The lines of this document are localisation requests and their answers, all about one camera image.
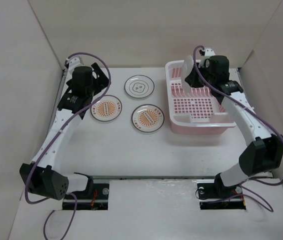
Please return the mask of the green rimmed white plate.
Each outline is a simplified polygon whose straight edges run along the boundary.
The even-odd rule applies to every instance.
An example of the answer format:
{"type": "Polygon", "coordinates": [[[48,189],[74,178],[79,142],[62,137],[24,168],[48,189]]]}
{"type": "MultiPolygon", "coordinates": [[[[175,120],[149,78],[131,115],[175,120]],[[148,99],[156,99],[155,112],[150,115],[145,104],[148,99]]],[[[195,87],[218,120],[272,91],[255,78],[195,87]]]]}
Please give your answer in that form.
{"type": "Polygon", "coordinates": [[[191,86],[186,82],[186,77],[188,77],[194,67],[194,58],[191,55],[188,55],[185,60],[183,61],[183,65],[181,68],[181,86],[182,89],[186,92],[186,93],[190,93],[192,88],[191,86]]]}

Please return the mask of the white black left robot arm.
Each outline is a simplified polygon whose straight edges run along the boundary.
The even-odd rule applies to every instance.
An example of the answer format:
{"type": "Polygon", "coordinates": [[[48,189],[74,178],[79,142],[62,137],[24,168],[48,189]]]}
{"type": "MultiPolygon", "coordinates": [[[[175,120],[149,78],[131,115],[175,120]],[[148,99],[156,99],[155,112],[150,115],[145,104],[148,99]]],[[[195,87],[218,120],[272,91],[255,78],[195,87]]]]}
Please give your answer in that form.
{"type": "Polygon", "coordinates": [[[93,194],[92,177],[78,172],[61,174],[61,160],[87,110],[99,101],[95,96],[100,94],[103,97],[110,82],[97,63],[79,65],[69,68],[69,71],[72,74],[66,83],[68,88],[57,105],[55,119],[44,143],[31,162],[22,164],[19,169],[28,203],[28,194],[42,196],[45,200],[61,200],[73,192],[84,199],[93,194]]]}

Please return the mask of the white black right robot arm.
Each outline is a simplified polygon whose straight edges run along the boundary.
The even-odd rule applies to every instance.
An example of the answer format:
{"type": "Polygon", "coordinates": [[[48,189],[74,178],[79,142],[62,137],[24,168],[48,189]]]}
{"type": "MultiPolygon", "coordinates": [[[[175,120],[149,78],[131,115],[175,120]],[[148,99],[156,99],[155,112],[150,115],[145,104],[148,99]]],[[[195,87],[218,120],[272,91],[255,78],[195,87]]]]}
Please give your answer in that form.
{"type": "Polygon", "coordinates": [[[209,191],[213,198],[227,197],[242,182],[281,165],[283,138],[256,115],[241,85],[230,80],[226,56],[212,55],[200,63],[187,56],[182,65],[181,80],[188,88],[208,87],[218,103],[231,115],[246,143],[238,163],[215,176],[209,191]]]}

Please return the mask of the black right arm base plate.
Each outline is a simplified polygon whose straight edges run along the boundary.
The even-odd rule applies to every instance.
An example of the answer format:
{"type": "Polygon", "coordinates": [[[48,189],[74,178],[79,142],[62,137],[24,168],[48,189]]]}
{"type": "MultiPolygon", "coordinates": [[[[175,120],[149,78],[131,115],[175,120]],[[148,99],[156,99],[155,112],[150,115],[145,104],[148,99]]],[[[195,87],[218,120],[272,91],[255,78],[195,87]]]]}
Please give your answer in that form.
{"type": "Polygon", "coordinates": [[[242,187],[218,190],[213,182],[198,182],[195,196],[201,210],[246,210],[242,187]]]}

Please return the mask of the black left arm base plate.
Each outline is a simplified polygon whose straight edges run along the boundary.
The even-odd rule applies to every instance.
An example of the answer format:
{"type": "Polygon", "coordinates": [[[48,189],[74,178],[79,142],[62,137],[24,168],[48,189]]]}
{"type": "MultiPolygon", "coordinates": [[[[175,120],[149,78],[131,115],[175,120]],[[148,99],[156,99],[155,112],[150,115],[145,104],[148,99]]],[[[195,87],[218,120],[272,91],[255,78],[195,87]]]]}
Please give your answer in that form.
{"type": "Polygon", "coordinates": [[[76,192],[77,210],[106,211],[108,210],[110,184],[98,182],[93,185],[91,193],[76,192]]]}

